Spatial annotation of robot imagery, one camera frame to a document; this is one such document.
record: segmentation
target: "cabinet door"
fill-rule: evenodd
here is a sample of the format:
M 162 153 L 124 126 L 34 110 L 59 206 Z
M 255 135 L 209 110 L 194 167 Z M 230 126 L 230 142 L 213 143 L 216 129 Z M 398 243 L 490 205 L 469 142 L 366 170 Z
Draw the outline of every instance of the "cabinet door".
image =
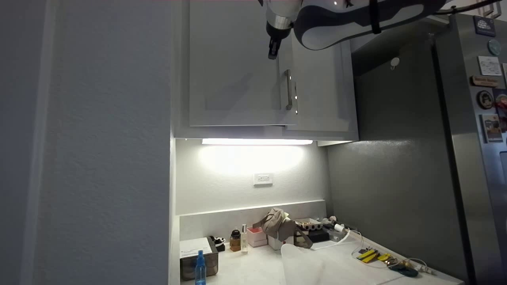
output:
M 190 0 L 190 127 L 284 126 L 282 73 L 255 0 Z
M 350 45 L 308 51 L 292 42 L 297 96 L 289 130 L 357 132 Z

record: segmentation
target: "under-cabinet light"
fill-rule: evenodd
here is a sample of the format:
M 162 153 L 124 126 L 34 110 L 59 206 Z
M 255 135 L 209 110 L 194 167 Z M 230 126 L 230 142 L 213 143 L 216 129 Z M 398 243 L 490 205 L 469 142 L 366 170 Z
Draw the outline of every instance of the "under-cabinet light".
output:
M 206 138 L 203 145 L 214 146 L 309 146 L 312 140 L 230 140 L 230 138 Z

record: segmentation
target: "cabinet handle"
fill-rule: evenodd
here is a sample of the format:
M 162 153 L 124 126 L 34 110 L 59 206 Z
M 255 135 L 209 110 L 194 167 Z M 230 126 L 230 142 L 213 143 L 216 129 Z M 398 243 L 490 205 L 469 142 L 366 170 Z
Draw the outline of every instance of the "cabinet handle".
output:
M 292 86 L 293 86 L 293 78 L 290 70 L 285 72 L 285 85 L 287 85 L 287 111 L 292 111 L 293 108 L 293 96 L 292 96 Z

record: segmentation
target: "bottle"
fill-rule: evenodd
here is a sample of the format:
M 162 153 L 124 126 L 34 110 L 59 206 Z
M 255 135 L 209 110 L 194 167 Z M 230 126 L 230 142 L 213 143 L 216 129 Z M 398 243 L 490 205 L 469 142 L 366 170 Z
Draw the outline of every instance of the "bottle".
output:
M 232 233 L 230 248 L 233 252 L 241 251 L 241 233 L 238 230 Z
M 197 257 L 195 285 L 206 285 L 206 260 L 203 251 L 200 251 Z
M 246 224 L 243 224 L 243 227 L 241 227 L 241 252 L 243 254 L 249 252 L 247 225 Z

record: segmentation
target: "upper cabinet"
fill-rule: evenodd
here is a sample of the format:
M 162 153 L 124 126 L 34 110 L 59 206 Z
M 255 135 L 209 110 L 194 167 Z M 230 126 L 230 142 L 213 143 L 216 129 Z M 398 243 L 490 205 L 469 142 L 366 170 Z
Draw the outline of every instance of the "upper cabinet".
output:
M 176 137 L 357 140 L 349 43 L 268 59 L 259 2 L 181 2 Z

